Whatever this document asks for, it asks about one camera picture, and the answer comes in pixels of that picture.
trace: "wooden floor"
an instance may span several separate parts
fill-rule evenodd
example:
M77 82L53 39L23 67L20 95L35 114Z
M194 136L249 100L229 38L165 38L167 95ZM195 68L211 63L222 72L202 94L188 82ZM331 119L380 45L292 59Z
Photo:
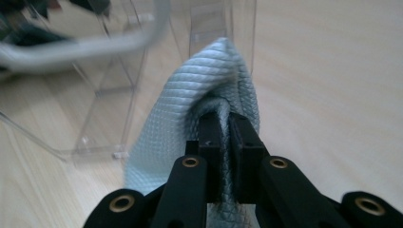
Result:
M398 0L258 1L253 79L260 137L334 200L363 190L403 211L402 11ZM169 31L148 53L132 142L181 63L162 54L174 51ZM34 81L22 93L41 86ZM35 122L32 113L47 103L51 98L13 114ZM119 162L62 162L4 123L0 145L0 227L80 227L104 195L123 186Z

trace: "clear plastic box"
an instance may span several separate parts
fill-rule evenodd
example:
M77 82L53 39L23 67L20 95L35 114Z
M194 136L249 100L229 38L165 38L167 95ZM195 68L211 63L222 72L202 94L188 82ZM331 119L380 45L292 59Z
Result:
M48 18L30 7L12 18L18 18L16 24L29 22L70 42L141 33L160 20L161 9L155 10L158 1L87 0L86 6L74 2L85 1L58 1L60 8L49 9ZM252 70L256 0L172 0L170 10L165 10L170 11L166 29L172 30L182 61L226 36ZM2 79L0 119L64 161L124 158L134 142L128 137L136 119L136 89L144 66L158 58L154 48L151 54L146 48L116 51L72 61L71 70L57 72L56 68L55 73Z

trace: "cloth fold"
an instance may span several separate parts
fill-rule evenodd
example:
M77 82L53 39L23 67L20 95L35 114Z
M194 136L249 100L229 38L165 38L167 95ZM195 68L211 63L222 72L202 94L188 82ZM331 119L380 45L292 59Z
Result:
M217 112L221 123L222 203L210 204L207 227L254 227L251 206L232 194L229 112L246 116L259 132L256 92L241 56L226 38L195 54L168 79L125 166L125 186L148 194L164 184L186 141L198 139L202 114Z

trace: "cloth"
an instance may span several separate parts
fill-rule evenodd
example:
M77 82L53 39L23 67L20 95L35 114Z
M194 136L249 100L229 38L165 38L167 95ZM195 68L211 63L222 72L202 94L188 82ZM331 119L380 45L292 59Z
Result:
M186 141L198 139L198 119L216 111L222 129L220 204L209 204L207 227L254 227L251 206L235 203L228 155L229 112L246 116L259 132L256 92L248 70L226 38L195 54L168 79L125 166L125 185L148 194L164 184Z

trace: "white cable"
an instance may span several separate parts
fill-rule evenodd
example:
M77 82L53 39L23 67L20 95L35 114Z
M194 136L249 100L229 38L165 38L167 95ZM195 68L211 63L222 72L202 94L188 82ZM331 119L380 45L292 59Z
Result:
M156 20L142 31L102 38L63 41L36 47L0 43L0 66L14 72L44 73L71 67L72 63L115 54L133 53L154 43L169 17L169 0L154 0Z

